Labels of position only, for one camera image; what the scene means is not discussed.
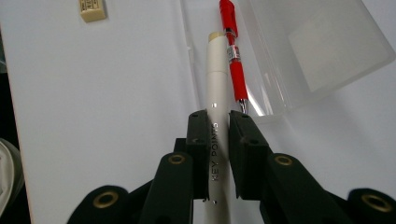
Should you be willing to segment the red pen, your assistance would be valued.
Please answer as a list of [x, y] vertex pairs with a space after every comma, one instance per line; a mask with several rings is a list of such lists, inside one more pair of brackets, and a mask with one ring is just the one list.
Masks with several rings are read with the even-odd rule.
[[241, 112], [247, 114], [248, 91], [239, 48], [236, 44], [238, 31], [233, 2], [231, 0], [219, 0], [219, 13], [223, 32], [228, 41], [227, 56], [233, 83], [234, 99], [240, 105]]

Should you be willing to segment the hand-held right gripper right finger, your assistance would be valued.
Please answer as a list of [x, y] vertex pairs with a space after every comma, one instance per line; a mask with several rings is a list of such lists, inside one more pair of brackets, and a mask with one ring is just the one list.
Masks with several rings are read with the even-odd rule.
[[265, 224], [347, 224], [332, 196], [297, 159], [273, 152], [250, 116], [231, 112], [229, 135], [236, 195], [259, 201]]

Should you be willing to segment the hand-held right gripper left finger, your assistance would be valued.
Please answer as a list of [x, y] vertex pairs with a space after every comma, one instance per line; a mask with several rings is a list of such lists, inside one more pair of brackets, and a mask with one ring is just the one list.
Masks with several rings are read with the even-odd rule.
[[209, 121], [205, 110], [188, 118], [185, 138], [161, 158], [139, 224], [192, 224], [193, 201], [208, 198]]

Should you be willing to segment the clear plastic pencil case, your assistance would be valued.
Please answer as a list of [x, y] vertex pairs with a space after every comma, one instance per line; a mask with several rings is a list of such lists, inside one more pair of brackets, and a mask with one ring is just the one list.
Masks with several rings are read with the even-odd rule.
[[232, 0], [257, 122], [301, 105], [396, 60], [361, 0]]

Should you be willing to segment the white pen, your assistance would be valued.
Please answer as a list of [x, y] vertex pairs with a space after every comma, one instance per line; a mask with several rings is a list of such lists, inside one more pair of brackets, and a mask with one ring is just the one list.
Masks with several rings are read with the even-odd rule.
[[227, 38], [221, 32], [208, 36], [206, 48], [206, 111], [209, 120], [208, 200], [205, 224], [231, 224], [228, 162]]

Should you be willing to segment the beige eraser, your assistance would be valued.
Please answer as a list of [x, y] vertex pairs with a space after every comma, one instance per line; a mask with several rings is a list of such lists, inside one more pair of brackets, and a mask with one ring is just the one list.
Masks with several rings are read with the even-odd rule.
[[85, 22], [101, 21], [106, 18], [104, 0], [78, 0], [79, 14]]

